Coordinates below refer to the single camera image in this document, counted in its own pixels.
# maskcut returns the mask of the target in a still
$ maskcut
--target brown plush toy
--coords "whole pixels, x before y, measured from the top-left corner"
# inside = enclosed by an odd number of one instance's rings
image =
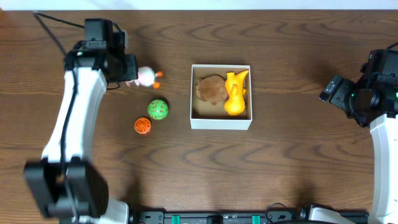
[[[199,80],[195,86],[195,93],[200,100],[210,102],[213,105],[225,101],[228,97],[225,79],[219,75],[212,75]]]

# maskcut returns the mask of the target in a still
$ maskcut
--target yellow giraffe toy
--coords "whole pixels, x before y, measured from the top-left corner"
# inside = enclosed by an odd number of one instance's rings
[[[243,95],[246,90],[243,88],[243,82],[249,70],[243,71],[237,75],[234,72],[226,74],[225,88],[228,92],[229,99],[224,104],[224,109],[231,116],[243,113],[245,109]]]

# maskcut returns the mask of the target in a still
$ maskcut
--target box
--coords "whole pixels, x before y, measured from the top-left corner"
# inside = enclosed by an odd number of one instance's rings
[[[237,116],[230,116],[224,110],[224,102],[212,105],[203,102],[195,94],[195,85],[201,78],[211,75],[220,75],[226,79],[227,72],[238,74],[249,70],[244,81],[246,89],[245,111]],[[190,121],[192,129],[226,129],[226,130],[247,130],[252,121],[251,101],[251,71],[249,65],[192,65],[191,76],[191,106]]]

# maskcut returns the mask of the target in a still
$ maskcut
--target pink plush toy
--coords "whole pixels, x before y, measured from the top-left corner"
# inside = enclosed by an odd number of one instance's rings
[[[132,82],[134,82],[137,86],[143,85],[146,87],[153,86],[154,89],[158,89],[160,87],[159,82],[155,82],[155,78],[162,77],[163,72],[155,73],[150,67],[141,67],[138,68],[138,79],[127,81],[126,85],[130,86]]]

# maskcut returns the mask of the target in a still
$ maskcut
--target green strip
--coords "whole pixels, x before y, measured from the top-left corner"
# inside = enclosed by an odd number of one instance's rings
[[[180,216],[179,215],[172,216],[172,224],[180,224]]]
[[[259,215],[253,215],[251,217],[251,220],[253,222],[253,224],[261,224],[261,219]]]

